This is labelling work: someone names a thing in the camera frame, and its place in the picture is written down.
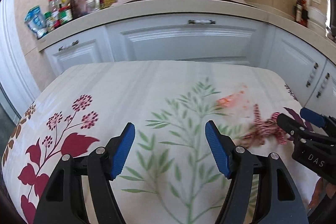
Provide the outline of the person's right hand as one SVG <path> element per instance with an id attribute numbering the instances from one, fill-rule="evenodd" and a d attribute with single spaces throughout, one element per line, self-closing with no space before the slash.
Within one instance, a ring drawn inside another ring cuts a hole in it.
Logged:
<path id="1" fill-rule="evenodd" d="M 315 185 L 308 209 L 314 209 L 325 195 L 327 195 L 329 199 L 333 198 L 335 195 L 335 185 L 320 177 Z"/>

